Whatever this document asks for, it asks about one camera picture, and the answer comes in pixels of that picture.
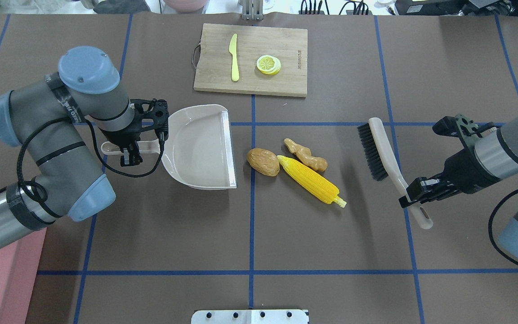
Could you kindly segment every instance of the lemon slice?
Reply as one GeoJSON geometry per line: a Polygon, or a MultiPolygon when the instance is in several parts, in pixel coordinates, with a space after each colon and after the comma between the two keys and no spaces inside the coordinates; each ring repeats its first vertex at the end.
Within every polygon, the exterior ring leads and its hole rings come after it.
{"type": "Polygon", "coordinates": [[[271,55],[263,55],[257,59],[257,69],[263,74],[273,76],[281,70],[281,61],[271,55]]]}

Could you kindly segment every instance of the black bristles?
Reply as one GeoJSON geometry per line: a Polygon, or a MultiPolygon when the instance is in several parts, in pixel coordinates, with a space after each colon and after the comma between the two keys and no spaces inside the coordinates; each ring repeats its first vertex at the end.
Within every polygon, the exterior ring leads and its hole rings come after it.
{"type": "Polygon", "coordinates": [[[367,159],[369,170],[371,171],[371,176],[377,181],[387,178],[387,170],[385,170],[385,167],[381,162],[381,157],[377,151],[377,146],[373,139],[370,125],[366,123],[365,125],[357,127],[357,130],[359,132],[363,148],[365,149],[365,157],[367,159]]]}

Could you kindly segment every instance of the dustpan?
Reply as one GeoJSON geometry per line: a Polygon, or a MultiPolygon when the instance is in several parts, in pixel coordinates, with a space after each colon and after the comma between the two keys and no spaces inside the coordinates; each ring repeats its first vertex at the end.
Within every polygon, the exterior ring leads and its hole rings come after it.
{"type": "MultiPolygon", "coordinates": [[[[138,142],[141,153],[159,154],[157,140],[138,142]]],[[[105,142],[103,154],[121,155],[105,142]]],[[[191,188],[237,188],[231,129],[227,109],[218,104],[195,105],[169,116],[169,138],[161,157],[173,179],[191,188]]]]}

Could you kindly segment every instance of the yellow knife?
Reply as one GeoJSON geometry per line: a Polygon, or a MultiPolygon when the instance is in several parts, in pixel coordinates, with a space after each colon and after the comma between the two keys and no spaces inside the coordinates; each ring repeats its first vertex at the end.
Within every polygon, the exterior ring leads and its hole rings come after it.
{"type": "Polygon", "coordinates": [[[239,80],[239,66],[237,65],[237,34],[233,34],[229,43],[229,53],[232,55],[231,80],[239,80]]]}

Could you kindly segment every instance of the wooden cutting board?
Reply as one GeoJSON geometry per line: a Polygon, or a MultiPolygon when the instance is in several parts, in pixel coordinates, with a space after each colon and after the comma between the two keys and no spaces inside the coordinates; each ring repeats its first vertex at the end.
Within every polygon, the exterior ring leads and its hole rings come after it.
{"type": "Polygon", "coordinates": [[[307,96],[307,30],[203,24],[201,55],[193,88],[197,91],[269,96],[307,96]],[[229,42],[237,34],[239,81],[231,80],[229,42]],[[268,76],[255,66],[262,55],[281,61],[281,71],[268,76]]]}

